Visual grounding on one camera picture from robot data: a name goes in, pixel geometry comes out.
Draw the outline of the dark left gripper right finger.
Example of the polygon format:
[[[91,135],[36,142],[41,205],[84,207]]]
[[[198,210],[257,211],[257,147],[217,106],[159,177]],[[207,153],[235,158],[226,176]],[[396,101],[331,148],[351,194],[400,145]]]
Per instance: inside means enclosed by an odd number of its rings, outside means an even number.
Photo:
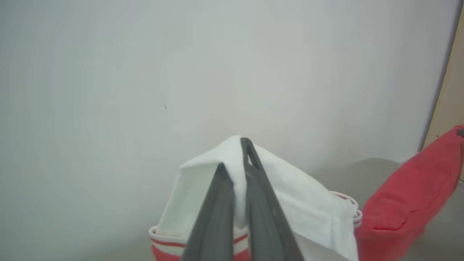
[[[248,138],[241,138],[246,177],[246,220],[252,261],[303,261],[283,209],[260,157]]]

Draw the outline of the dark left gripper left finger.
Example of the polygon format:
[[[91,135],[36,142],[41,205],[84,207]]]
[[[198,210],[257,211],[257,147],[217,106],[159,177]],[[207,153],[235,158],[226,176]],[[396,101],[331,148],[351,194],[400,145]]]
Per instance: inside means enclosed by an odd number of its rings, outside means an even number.
[[[233,220],[233,182],[221,163],[216,168],[181,260],[232,261]]]

